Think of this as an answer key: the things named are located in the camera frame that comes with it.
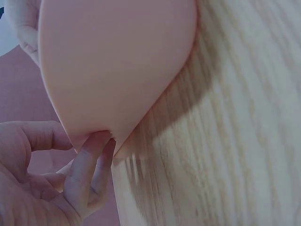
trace wooden surface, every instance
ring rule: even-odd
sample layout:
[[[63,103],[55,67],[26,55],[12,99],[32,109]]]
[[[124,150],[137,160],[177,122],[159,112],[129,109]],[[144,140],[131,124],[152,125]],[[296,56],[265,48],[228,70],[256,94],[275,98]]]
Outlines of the wooden surface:
[[[187,65],[114,160],[121,225],[301,225],[301,1],[198,8]]]

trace pink silicone object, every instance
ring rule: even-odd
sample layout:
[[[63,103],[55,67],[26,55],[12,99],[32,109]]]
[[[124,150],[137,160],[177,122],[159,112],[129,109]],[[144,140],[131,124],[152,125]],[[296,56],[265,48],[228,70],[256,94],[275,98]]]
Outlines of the pink silicone object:
[[[42,77],[73,146],[110,130],[117,151],[184,65],[195,0],[43,0]]]

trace pink wall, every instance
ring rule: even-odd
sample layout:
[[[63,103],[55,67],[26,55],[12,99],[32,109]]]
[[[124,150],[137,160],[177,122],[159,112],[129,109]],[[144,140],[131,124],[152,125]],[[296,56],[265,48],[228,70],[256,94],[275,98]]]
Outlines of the pink wall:
[[[47,97],[40,71],[19,48],[0,57],[0,122],[58,120]],[[29,171],[56,171],[75,155],[73,151],[34,152]],[[119,226],[112,178],[106,204],[85,220],[85,226]]]

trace hand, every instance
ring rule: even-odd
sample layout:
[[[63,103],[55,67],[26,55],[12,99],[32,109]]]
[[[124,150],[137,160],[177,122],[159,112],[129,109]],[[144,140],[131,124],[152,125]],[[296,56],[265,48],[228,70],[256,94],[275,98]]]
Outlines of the hand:
[[[17,35],[21,48],[39,65],[38,19],[41,0],[5,0],[8,23]]]
[[[0,225],[79,226],[104,202],[116,142],[93,133],[57,173],[27,172],[36,150],[69,150],[58,122],[0,123]]]

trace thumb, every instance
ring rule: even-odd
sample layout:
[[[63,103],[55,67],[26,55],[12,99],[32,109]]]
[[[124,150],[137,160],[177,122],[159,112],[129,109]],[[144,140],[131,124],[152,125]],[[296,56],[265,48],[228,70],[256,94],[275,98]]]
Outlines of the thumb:
[[[21,48],[39,65],[38,31],[30,26],[21,26],[17,31]]]

